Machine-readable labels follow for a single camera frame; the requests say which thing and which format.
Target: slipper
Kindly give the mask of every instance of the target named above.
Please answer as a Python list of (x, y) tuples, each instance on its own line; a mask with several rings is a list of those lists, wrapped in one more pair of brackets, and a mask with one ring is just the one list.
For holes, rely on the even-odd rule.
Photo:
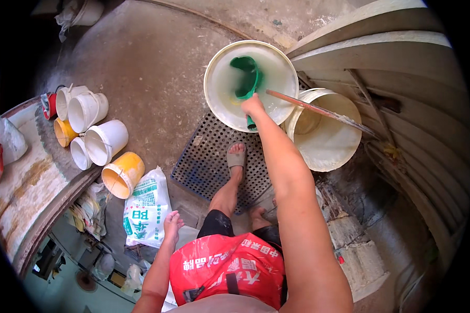
[[(244, 145), (244, 153), (228, 153), (234, 144), (241, 143)], [(232, 177), (232, 167), (242, 166), (242, 182), (245, 179), (245, 158), (247, 157), (247, 147), (242, 141), (232, 143), (226, 148), (226, 164), (228, 164), (228, 170), (230, 171), (230, 177)]]

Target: red apron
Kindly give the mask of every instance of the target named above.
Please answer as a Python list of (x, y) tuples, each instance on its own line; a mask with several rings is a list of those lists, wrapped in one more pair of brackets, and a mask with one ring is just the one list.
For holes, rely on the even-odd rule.
[(178, 305), (218, 293), (255, 297), (280, 309), (282, 255), (259, 237), (205, 236), (172, 254), (170, 281)]

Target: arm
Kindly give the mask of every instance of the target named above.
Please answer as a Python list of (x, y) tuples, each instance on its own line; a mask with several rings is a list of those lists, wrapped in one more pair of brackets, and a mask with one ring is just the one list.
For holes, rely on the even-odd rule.
[(179, 240), (178, 230), (183, 226), (183, 220), (179, 219), (177, 211), (172, 211), (165, 217), (164, 241), (144, 278), (141, 297), (136, 302), (132, 310), (133, 313), (158, 313), (162, 311), (162, 305), (169, 290), (169, 261)]
[(257, 94), (242, 103), (263, 143), (275, 188), (289, 300), (280, 312), (352, 312), (348, 280), (334, 256), (310, 169), (293, 142), (265, 112)]

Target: stirring stick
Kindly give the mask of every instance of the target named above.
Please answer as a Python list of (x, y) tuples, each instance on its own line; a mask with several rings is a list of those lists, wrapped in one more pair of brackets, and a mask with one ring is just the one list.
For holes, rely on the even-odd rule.
[(355, 127), (356, 129), (361, 130), (366, 134), (370, 134), (371, 136), (375, 137), (378, 140), (381, 140), (380, 137), (378, 135), (376, 135), (376, 133), (374, 133), (370, 128), (355, 122), (350, 117), (347, 117), (347, 116), (344, 116), (344, 115), (339, 115), (338, 113), (331, 112), (330, 110), (326, 110), (326, 109), (323, 109), (321, 107), (317, 107), (313, 104), (306, 103), (304, 101), (298, 100), (298, 99), (293, 98), (293, 97), (286, 96), (284, 94), (278, 93), (278, 92), (270, 90), (270, 89), (267, 89), (266, 93), (269, 94), (270, 96), (274, 96), (274, 97), (279, 98), (281, 100), (290, 102), (292, 104), (295, 104), (295, 105), (300, 106), (302, 108), (305, 108), (307, 110), (311, 110), (311, 111), (314, 111), (316, 113), (322, 114), (324, 116), (331, 117), (335, 120), (338, 120), (342, 123), (345, 123), (346, 125), (350, 125), (351, 127)]

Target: perforated mat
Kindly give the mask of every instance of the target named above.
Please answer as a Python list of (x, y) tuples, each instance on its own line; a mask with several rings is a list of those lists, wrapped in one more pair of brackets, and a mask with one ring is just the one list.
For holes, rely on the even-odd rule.
[(226, 148), (242, 141), (247, 148), (245, 180), (238, 189), (235, 214), (240, 215), (270, 185), (257, 133), (243, 133), (229, 128), (207, 113), (186, 144), (171, 178), (199, 196), (212, 200), (214, 194), (230, 179), (226, 165)]

